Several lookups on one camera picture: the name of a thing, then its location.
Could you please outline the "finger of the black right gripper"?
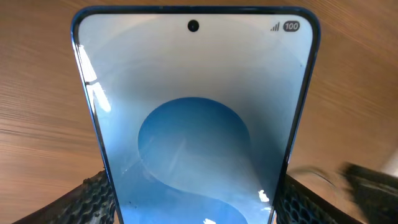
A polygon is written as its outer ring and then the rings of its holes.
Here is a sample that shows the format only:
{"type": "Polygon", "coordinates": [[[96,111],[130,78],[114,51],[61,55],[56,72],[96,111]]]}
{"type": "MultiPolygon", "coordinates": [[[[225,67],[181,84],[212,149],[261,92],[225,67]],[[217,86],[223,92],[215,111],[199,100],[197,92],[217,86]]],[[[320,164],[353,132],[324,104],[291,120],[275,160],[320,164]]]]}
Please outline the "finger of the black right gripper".
{"type": "Polygon", "coordinates": [[[342,176],[369,223],[397,224],[397,177],[351,163],[342,176]]]}

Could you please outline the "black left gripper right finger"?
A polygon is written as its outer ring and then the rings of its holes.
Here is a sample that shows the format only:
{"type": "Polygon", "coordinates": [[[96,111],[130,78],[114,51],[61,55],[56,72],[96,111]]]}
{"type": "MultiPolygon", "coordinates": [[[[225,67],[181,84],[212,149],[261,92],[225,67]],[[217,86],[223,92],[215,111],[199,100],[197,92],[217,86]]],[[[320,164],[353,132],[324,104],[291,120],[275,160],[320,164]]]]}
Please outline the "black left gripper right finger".
{"type": "Polygon", "coordinates": [[[361,224],[286,175],[275,201],[277,224],[361,224]]]}

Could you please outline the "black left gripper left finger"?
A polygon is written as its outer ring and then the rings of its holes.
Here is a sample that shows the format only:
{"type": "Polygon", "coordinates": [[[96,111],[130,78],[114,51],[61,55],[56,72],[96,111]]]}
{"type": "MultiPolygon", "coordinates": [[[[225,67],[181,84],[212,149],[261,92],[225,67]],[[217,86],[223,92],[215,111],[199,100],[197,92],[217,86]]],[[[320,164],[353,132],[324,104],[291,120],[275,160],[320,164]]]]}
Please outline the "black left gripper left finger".
{"type": "Polygon", "coordinates": [[[113,224],[116,202],[105,171],[13,224],[113,224]]]}

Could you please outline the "blue smartphone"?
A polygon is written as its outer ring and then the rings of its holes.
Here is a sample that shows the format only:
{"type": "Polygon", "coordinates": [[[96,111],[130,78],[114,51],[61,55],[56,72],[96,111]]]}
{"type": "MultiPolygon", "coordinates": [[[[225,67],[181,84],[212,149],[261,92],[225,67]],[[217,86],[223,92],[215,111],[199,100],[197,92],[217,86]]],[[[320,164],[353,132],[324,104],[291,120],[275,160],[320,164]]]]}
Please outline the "blue smartphone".
{"type": "Polygon", "coordinates": [[[293,6],[90,6],[72,46],[121,223],[270,223],[320,43],[293,6]]]}

